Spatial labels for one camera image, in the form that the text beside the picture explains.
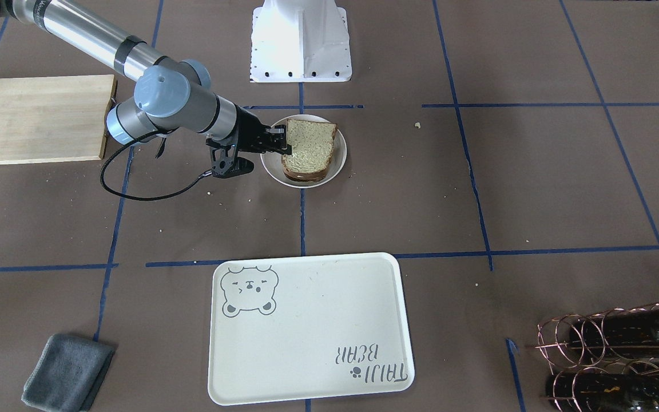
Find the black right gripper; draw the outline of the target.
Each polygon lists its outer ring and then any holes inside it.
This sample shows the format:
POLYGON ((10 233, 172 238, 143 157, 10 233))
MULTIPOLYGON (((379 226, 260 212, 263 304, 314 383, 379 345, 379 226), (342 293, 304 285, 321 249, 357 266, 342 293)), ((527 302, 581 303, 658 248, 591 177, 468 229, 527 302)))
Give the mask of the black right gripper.
POLYGON ((292 148, 287 144, 285 127, 272 129, 258 117, 236 105, 236 145, 240 152, 277 152, 290 156, 292 148))

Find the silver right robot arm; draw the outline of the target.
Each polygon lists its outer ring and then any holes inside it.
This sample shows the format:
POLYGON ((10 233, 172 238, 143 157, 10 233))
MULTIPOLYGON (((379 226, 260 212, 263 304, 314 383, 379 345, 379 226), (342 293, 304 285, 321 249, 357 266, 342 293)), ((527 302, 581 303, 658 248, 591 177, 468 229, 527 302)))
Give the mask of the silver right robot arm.
POLYGON ((184 128, 206 137, 222 156, 236 152, 290 154, 285 131, 211 91, 208 70, 177 62, 148 42, 74 1, 0 1, 0 17, 31 24, 135 81, 134 96, 110 115, 115 138, 137 139, 184 128))

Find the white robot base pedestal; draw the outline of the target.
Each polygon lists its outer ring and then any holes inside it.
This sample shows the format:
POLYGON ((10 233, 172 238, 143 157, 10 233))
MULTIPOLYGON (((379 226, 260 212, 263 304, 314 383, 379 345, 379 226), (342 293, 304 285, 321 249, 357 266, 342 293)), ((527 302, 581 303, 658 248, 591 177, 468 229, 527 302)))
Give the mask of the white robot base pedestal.
POLYGON ((335 1, 265 1, 253 10, 249 80, 348 82, 353 75, 345 8, 335 1))

